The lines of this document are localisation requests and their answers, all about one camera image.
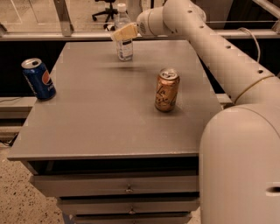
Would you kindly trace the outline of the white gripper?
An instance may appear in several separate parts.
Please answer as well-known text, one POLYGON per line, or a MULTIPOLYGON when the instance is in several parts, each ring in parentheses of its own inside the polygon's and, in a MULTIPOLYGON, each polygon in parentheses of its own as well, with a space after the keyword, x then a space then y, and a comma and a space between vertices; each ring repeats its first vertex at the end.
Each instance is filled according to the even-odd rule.
POLYGON ((172 35, 171 30, 165 25, 163 20, 163 7, 143 11, 138 15, 136 24, 129 23, 122 28, 116 29, 111 34, 111 39, 113 41, 134 39, 138 33, 143 37, 172 35))

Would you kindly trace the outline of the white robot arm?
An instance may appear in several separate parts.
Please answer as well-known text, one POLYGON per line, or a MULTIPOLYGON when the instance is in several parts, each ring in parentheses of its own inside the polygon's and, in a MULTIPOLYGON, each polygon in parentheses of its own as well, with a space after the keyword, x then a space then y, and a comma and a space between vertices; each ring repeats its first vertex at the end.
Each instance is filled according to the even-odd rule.
POLYGON ((280 79, 209 28, 191 0, 142 12, 113 40, 185 38, 231 97, 199 147, 201 224, 280 224, 280 79))

